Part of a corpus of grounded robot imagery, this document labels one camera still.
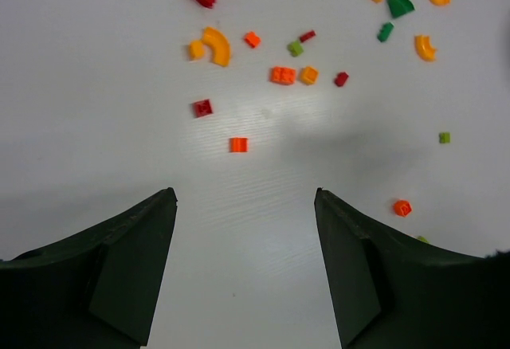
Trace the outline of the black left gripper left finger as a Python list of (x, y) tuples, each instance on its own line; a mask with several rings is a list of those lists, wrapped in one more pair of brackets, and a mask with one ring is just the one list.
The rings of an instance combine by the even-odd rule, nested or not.
[(146, 347), (176, 214), (175, 192), (166, 188), (113, 218), (3, 261), (2, 347)]

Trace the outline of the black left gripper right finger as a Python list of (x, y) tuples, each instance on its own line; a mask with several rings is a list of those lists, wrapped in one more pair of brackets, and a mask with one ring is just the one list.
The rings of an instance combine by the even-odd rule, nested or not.
[(342, 347), (508, 347), (508, 253), (427, 244), (324, 189), (314, 207)]

